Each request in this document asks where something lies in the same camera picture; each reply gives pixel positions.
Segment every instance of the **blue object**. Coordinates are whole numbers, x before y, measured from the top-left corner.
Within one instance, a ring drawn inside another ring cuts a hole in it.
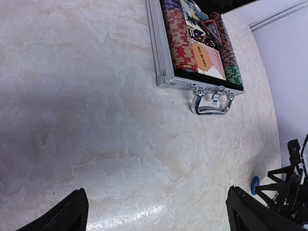
[[[252,194],[253,196],[256,195],[255,189],[256,189],[256,186],[259,186],[259,184],[260,184],[260,179],[259,179],[259,177],[255,176],[255,177],[252,179],[252,182],[251,182],[251,194]]]

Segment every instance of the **white marble surface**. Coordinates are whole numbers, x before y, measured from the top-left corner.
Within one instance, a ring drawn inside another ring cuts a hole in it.
[[[224,18],[246,94],[198,117],[155,84],[144,0],[0,0],[0,229],[83,187],[89,231],[228,230],[228,188],[280,150],[254,38]]]

